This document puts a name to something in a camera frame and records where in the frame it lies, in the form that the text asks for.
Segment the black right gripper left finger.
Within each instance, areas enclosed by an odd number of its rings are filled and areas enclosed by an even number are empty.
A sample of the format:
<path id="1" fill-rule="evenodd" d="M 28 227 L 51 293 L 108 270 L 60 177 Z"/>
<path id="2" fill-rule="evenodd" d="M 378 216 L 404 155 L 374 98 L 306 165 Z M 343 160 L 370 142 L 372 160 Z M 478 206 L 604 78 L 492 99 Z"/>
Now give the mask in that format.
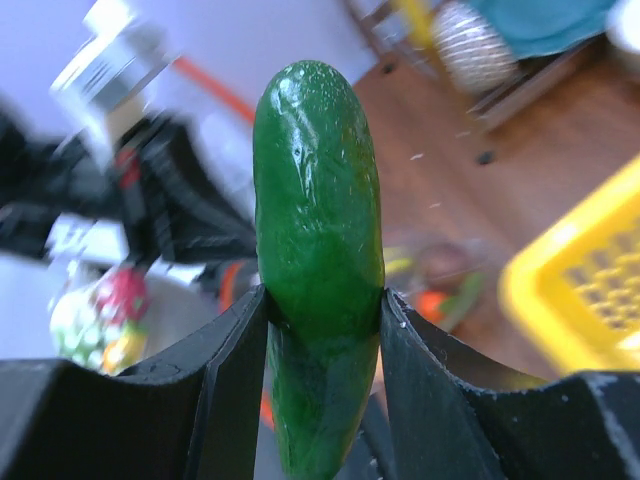
<path id="1" fill-rule="evenodd" d="M 267 339 L 257 287 L 110 377 L 66 360 L 1 365 L 5 479 L 249 479 Z"/>

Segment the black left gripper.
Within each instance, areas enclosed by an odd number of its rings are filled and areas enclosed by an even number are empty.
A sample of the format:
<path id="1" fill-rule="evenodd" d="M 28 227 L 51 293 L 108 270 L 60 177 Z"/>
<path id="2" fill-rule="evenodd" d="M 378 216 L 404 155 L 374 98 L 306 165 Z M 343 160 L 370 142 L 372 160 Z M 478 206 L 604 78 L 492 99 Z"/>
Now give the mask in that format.
<path id="1" fill-rule="evenodd" d="M 197 264 L 252 258 L 256 235 L 209 180 L 179 118 L 146 117 L 120 151 L 133 166 L 100 171 L 80 136 L 30 135 L 1 107 L 1 248 L 41 260 L 63 213 L 114 220 L 125 230 L 128 259 Z"/>

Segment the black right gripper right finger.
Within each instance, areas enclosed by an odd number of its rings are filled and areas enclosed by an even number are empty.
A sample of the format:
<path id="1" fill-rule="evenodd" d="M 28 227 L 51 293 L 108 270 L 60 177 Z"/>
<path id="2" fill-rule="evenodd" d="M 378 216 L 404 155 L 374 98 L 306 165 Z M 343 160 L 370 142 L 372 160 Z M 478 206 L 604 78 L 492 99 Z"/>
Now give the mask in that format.
<path id="1" fill-rule="evenodd" d="M 402 479 L 635 479 L 639 376 L 582 371 L 548 382 L 427 323 L 396 292 L 381 350 Z"/>

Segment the green cucumber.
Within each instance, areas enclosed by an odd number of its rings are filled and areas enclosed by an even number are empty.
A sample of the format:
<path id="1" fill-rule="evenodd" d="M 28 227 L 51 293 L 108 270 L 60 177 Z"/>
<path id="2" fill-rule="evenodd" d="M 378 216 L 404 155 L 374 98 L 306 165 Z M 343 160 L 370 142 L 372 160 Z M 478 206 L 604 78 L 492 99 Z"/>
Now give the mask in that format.
<path id="1" fill-rule="evenodd" d="M 255 114 L 253 177 L 282 468 L 331 479 L 372 387 L 385 284 L 373 140 L 334 67 L 302 60 L 272 78 Z"/>

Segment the orange carrot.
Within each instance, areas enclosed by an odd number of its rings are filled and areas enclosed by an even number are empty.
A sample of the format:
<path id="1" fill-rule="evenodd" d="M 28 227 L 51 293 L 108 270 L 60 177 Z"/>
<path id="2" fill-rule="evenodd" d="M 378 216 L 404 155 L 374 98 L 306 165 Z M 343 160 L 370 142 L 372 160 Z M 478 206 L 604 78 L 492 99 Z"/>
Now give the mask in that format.
<path id="1" fill-rule="evenodd" d="M 484 275 L 468 274 L 454 294 L 423 290 L 415 297 L 417 312 L 428 322 L 451 332 L 475 307 L 484 288 Z"/>

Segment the clear zip bag orange zipper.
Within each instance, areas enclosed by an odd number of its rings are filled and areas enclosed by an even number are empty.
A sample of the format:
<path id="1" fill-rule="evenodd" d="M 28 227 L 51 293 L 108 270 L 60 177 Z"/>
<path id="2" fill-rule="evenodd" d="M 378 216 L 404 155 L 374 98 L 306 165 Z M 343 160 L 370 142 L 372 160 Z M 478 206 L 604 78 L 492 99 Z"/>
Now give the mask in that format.
<path id="1" fill-rule="evenodd" d="M 386 286 L 396 290 L 415 310 L 414 297 L 419 292 L 435 290 L 454 294 L 468 274 L 485 273 L 485 249 L 479 239 L 454 241 L 436 235 L 409 234 L 385 245 L 383 255 Z M 257 260 L 253 258 L 224 261 L 207 267 L 206 273 L 211 274 L 220 313 L 260 283 Z M 273 431 L 273 411 L 266 387 L 261 398 L 260 418 Z"/>

